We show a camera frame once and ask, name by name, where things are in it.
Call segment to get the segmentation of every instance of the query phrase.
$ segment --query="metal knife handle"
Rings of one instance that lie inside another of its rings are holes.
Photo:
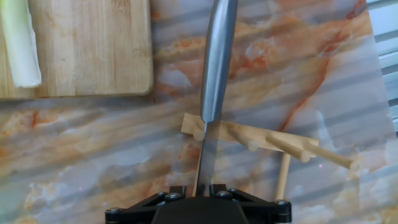
[[[238,0],[215,0],[211,12],[201,84],[201,118],[206,123],[221,116],[237,10]]]

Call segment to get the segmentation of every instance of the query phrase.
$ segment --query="marble countertop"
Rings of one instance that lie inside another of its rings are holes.
[[[172,185],[192,191],[212,1],[152,0],[155,90],[145,97],[0,102],[0,223],[103,223]],[[355,159],[292,159],[294,223],[385,223],[398,148],[366,3],[240,1],[223,119],[320,140]],[[216,183],[274,200],[280,152],[221,142]]]

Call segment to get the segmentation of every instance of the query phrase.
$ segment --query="wooden stick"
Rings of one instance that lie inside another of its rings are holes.
[[[338,165],[345,167],[349,170],[355,171],[355,170],[359,169],[359,164],[357,164],[352,159],[348,159],[344,156],[341,156],[334,152],[328,151],[326,149],[322,149],[321,147],[314,146],[307,142],[304,143],[303,146],[304,146],[304,149],[307,150],[308,152],[312,152],[315,155],[318,155],[324,159],[334,162],[335,164],[338,164]]]
[[[308,162],[310,160],[310,154],[308,152],[301,150],[285,141],[277,139],[273,136],[267,136],[267,141],[302,162]]]
[[[279,173],[279,181],[278,181],[278,188],[276,190],[276,199],[284,199],[286,182],[287,182],[287,174],[289,173],[289,166],[290,166],[290,156],[287,153],[284,153],[282,156],[282,163],[280,165],[280,173]]]
[[[200,116],[195,116],[192,114],[185,114],[184,119],[182,121],[182,127],[181,127],[181,132],[186,133],[186,134],[195,134],[195,131],[198,130],[198,126],[200,127],[200,130],[203,130],[204,128],[204,123],[201,120]],[[278,147],[275,147],[273,144],[271,144],[269,141],[264,136],[270,136],[272,135],[275,138],[278,138],[280,140],[283,140],[285,142],[288,142],[289,144],[304,150],[303,148],[303,142],[309,142],[310,144],[313,145],[318,145],[319,140],[313,139],[313,138],[306,138],[303,136],[298,136],[294,134],[288,134],[288,133],[282,133],[278,131],[271,131],[268,129],[264,128],[256,128],[252,126],[247,126],[247,125],[242,125],[242,124],[235,124],[235,123],[230,123],[226,121],[221,122],[221,127],[220,127],[220,135],[219,139],[224,140],[224,141],[231,141],[231,142],[238,142],[235,136],[231,133],[230,130],[235,130],[238,133],[244,134],[253,141],[258,143],[258,146],[263,148],[263,149],[271,149],[275,151],[282,151]]]
[[[245,134],[240,133],[237,130],[231,129],[229,130],[231,135],[235,138],[235,140],[241,143],[244,147],[254,152],[259,147],[259,144],[256,141],[253,141],[251,138],[247,137]]]

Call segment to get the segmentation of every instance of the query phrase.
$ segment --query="wooden dowel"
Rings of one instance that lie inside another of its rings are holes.
[[[322,149],[321,147],[314,146],[313,144],[310,143],[304,143],[304,149],[307,150],[308,152],[312,152],[317,156],[320,156],[324,159],[327,159],[331,162],[334,162],[335,164],[345,167],[349,170],[356,171],[359,169],[359,164],[355,163],[352,159],[348,159],[344,156],[341,156],[339,154],[336,154],[334,152],[331,152],[326,149]]]
[[[244,133],[239,133],[237,130],[230,129],[230,135],[232,135],[235,140],[241,143],[244,147],[248,148],[250,151],[254,152],[259,147],[259,144],[256,141],[253,141],[251,138],[247,137]]]
[[[289,165],[291,158],[292,156],[284,152],[284,155],[282,156],[282,163],[280,165],[279,181],[278,181],[278,188],[276,190],[275,200],[284,199],[287,174],[289,173]]]
[[[285,141],[277,139],[273,136],[267,136],[267,141],[302,162],[308,162],[310,160],[310,154],[308,152],[301,150]]]

